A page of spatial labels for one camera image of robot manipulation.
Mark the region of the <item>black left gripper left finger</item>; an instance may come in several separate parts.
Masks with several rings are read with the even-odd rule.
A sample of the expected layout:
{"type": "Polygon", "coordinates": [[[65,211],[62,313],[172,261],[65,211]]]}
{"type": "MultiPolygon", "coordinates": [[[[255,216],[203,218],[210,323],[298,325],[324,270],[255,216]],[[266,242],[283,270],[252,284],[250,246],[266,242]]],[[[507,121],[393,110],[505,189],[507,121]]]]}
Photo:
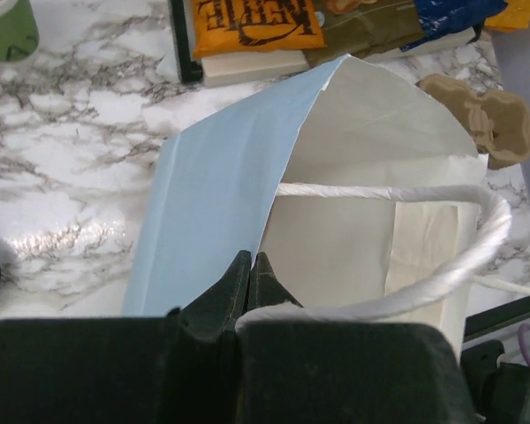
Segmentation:
{"type": "Polygon", "coordinates": [[[0,423],[231,423],[252,258],[156,318],[0,321],[0,423]]]}

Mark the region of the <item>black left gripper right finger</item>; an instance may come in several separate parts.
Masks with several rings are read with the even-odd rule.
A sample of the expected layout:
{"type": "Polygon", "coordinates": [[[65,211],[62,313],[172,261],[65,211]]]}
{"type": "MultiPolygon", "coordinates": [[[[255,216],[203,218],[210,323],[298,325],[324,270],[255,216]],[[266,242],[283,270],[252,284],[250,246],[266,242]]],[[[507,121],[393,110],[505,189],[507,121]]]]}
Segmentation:
{"type": "Polygon", "coordinates": [[[473,423],[456,355],[420,323],[255,322],[242,329],[245,423],[473,423]]]}

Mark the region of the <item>blue white paper bag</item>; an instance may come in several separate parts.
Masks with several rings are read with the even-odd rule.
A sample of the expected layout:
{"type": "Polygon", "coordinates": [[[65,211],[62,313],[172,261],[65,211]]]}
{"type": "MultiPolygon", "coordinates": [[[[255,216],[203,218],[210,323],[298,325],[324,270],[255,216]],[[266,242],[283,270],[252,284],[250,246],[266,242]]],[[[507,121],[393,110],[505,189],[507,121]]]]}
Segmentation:
{"type": "Polygon", "coordinates": [[[343,56],[165,141],[122,312],[161,316],[241,251],[307,316],[420,322],[462,346],[476,271],[511,215],[488,155],[417,84],[343,56]]]}

